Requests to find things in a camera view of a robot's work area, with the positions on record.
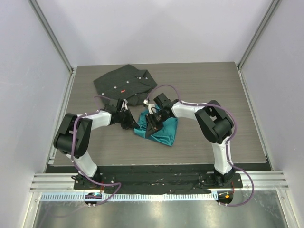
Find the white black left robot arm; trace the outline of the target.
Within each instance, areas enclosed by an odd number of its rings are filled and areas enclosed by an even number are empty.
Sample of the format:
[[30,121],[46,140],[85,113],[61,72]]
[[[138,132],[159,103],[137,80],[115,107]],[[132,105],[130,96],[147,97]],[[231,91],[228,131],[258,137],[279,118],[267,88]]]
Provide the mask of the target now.
[[90,189],[97,189],[102,183],[102,175],[93,162],[88,146],[91,131],[97,128],[120,124],[125,129],[137,129],[125,99],[111,99],[104,108],[91,114],[65,114],[53,140],[53,146],[68,157],[78,171],[75,180],[85,180]]

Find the teal satin napkin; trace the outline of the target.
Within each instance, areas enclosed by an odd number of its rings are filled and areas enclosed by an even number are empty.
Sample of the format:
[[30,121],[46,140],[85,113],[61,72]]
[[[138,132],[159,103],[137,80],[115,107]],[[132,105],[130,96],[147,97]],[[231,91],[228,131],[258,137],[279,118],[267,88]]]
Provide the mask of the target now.
[[175,136],[178,127],[178,119],[177,118],[169,118],[163,123],[163,128],[154,133],[151,136],[146,137],[145,132],[147,130],[147,120],[146,115],[148,111],[144,111],[139,115],[137,124],[140,128],[134,129],[134,133],[142,138],[158,142],[160,144],[172,147],[175,141]]

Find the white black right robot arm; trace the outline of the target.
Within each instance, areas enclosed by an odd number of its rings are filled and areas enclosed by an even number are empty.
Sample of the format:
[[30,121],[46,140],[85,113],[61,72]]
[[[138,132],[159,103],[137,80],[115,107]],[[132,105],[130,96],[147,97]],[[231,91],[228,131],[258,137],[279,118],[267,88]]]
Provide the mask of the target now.
[[187,103],[182,100],[170,100],[165,94],[154,99],[158,106],[150,104],[145,99],[143,104],[148,108],[146,115],[147,130],[145,136],[151,136],[164,127],[164,122],[170,118],[187,118],[197,121],[203,136],[211,143],[214,154],[214,185],[224,188],[228,186],[235,170],[231,161],[229,138],[232,135],[234,123],[216,100],[208,103]]

